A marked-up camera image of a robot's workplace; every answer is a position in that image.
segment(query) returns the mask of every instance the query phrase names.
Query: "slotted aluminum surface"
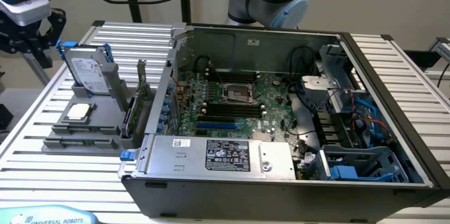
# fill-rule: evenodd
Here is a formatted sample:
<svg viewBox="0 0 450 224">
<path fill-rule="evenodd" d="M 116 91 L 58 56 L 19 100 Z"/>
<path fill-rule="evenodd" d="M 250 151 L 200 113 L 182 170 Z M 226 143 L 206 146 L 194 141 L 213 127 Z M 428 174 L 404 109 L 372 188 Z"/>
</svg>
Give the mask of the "slotted aluminum surface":
<svg viewBox="0 0 450 224">
<path fill-rule="evenodd" d="M 126 72 L 126 67 L 133 68 L 137 59 L 153 60 L 154 66 L 160 65 L 164 61 L 164 54 L 166 55 L 168 49 L 154 48 L 156 50 L 153 50 L 149 47 L 152 46 L 149 45 L 150 41 L 145 39 L 150 40 L 153 34 L 169 34 L 169 28 L 169 25 L 106 22 L 102 27 L 89 30 L 82 41 L 86 44 L 101 44 L 102 42 L 110 44 L 114 60 L 120 65 L 121 78 L 130 85 L 136 83 L 134 79 L 137 76 L 136 72 Z M 368 35 L 355 37 L 365 38 L 364 43 L 367 44 L 361 46 L 371 46 L 371 43 L 373 43 L 373 45 L 384 45 L 383 49 L 388 49 L 388 44 L 379 40 L 379 36 L 375 38 Z M 416 81 L 417 78 L 411 77 L 408 80 Z M 157 84 L 157 78 L 149 81 L 153 81 L 150 82 L 152 84 Z M 138 208 L 116 175 L 120 163 L 118 158 L 41 153 L 42 137 L 49 135 L 50 125 L 57 121 L 67 100 L 73 95 L 70 91 L 71 83 L 73 80 L 66 67 L 62 66 L 10 132 L 3 144 L 0 145 L 0 207 L 62 204 L 93 212 L 102 223 L 197 223 L 197 221 L 192 220 L 148 219 L 140 214 Z M 392 84 L 401 85 L 401 82 L 392 82 Z M 425 100 L 432 99 L 427 93 L 413 93 L 415 96 L 417 94 L 423 95 Z M 437 117 L 431 118 L 447 119 L 445 114 L 439 113 Z M 445 136 L 441 135 L 437 138 L 436 135 L 429 134 L 425 137 L 427 142 L 433 142 L 431 150 L 440 151 L 433 153 L 443 168 L 450 170 L 450 153 L 447 150 L 450 143 L 447 145 L 436 145 L 439 142 L 445 142 Z M 130 164 L 125 170 L 130 171 L 132 168 L 133 165 Z M 450 200 L 445 199 L 425 209 L 403 209 L 380 223 L 444 224 L 448 223 L 448 219 Z M 253 223 L 246 221 L 204 222 Z"/>
</svg>

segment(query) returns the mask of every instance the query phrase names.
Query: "power supply label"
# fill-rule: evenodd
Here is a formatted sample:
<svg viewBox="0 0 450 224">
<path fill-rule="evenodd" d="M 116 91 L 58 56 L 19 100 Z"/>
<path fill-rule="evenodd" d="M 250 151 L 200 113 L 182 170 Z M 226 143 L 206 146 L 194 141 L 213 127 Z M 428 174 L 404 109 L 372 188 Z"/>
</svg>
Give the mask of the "power supply label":
<svg viewBox="0 0 450 224">
<path fill-rule="evenodd" d="M 246 141 L 206 140 L 206 170 L 249 172 L 249 150 Z"/>
</svg>

